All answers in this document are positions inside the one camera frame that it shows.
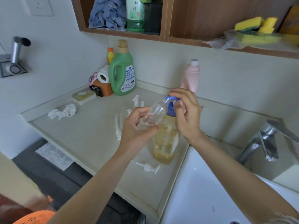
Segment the orange basket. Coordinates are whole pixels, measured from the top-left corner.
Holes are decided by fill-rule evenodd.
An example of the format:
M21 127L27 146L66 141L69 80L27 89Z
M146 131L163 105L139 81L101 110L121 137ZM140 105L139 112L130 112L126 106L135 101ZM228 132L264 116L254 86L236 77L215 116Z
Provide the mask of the orange basket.
M54 211L36 211L24 216L13 224L46 224L54 214Z

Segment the plastic bottle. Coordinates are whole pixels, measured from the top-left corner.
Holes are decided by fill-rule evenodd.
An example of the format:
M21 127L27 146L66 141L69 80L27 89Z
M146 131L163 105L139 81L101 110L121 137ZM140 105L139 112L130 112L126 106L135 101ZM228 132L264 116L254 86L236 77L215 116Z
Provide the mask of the plastic bottle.
M159 131L155 139L154 158L160 163L170 164L174 158L177 144L176 113L173 102L170 102L167 115L159 124Z
M108 54L107 54L108 65L111 64L111 61L113 60L114 57L115 57L115 54L113 52L113 48L108 48Z
M152 0L126 0L127 29L144 32L144 3Z
M181 79L180 87L191 90L196 93L199 80L199 65L198 60L192 59L184 70L183 77Z
M129 53L127 40L118 40L118 54L111 61L109 78L111 88L117 95L124 95L135 89L133 57Z
M168 103L170 100L178 100L177 97L165 97L164 101L156 101L149 109L147 114L140 120L137 127L139 129L146 129L153 125L159 124L163 117L167 114Z

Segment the paper towel roll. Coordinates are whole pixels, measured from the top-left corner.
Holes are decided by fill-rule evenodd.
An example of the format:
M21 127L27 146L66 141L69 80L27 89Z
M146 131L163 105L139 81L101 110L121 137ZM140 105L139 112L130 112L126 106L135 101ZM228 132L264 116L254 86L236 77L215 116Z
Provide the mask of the paper towel roll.
M109 79L109 65L106 65L102 69L100 69L99 73L97 74L97 79L101 83L110 83Z

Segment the sink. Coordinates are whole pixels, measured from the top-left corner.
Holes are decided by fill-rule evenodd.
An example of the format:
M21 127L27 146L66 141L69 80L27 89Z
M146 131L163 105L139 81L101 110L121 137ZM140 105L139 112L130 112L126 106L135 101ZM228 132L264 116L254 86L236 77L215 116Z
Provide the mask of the sink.
M262 177L259 178L299 211L298 193ZM234 222L250 224L197 151L189 147L161 224Z

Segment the pink bottle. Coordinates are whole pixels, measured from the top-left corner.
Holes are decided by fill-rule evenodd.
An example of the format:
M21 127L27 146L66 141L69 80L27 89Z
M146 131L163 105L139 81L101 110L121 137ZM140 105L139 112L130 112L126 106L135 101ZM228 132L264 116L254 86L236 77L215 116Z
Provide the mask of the pink bottle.
M196 93L199 80L199 65L198 60L192 59L184 70L183 77L181 79L180 87L183 89L191 90Z

